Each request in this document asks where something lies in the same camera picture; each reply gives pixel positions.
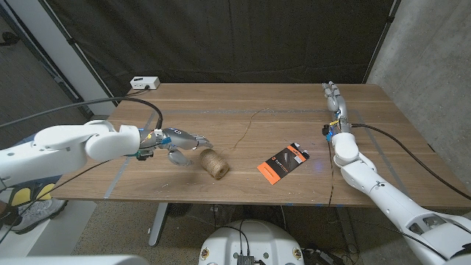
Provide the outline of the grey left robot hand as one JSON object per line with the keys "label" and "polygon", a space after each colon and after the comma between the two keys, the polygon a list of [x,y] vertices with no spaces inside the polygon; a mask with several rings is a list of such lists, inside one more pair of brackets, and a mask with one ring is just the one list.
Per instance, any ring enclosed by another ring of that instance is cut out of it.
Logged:
{"label": "grey left robot hand", "polygon": [[197,134],[190,134],[176,128],[162,130],[140,130],[141,142],[136,153],[138,160],[146,160],[154,155],[154,150],[167,149],[168,159],[177,166],[190,166],[192,161],[187,159],[180,149],[195,150],[201,146],[212,148],[209,140]]}

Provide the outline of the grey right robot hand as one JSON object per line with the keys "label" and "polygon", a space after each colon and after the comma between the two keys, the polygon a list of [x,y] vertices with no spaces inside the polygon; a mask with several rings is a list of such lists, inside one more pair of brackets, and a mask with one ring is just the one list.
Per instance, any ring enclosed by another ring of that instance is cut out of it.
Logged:
{"label": "grey right robot hand", "polygon": [[339,88],[332,81],[322,83],[322,88],[327,99],[327,108],[333,113],[333,120],[339,121],[339,132],[349,133],[350,124],[348,121],[347,105]]}

